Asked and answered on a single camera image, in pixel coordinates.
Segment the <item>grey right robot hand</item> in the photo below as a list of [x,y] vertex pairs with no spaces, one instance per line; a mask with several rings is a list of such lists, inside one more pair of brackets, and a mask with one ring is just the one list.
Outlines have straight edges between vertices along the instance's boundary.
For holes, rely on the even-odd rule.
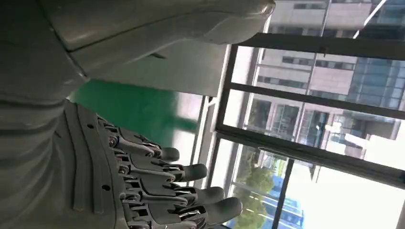
[[183,40],[253,37],[272,0],[3,0],[0,226],[210,229],[239,216],[220,187],[180,187],[203,164],[162,149],[69,95],[91,78]]

